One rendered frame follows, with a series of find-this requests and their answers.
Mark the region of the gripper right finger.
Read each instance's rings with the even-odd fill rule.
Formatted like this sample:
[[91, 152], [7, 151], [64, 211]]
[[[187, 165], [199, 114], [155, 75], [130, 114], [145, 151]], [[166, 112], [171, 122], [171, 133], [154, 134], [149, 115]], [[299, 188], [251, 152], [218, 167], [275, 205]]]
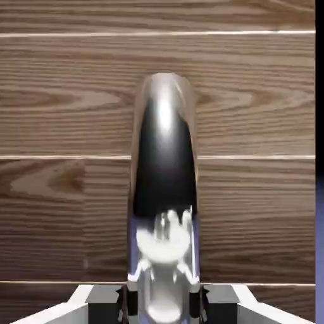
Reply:
[[241, 283], [201, 284], [190, 293], [189, 314], [190, 324], [315, 324], [259, 302]]

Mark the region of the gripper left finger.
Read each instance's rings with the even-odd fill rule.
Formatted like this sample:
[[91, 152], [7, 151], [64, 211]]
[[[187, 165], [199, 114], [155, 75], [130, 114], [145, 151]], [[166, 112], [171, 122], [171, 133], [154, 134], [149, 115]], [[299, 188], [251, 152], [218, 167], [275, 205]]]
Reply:
[[124, 286], [80, 284], [67, 302], [10, 324], [139, 324], [124, 307]]

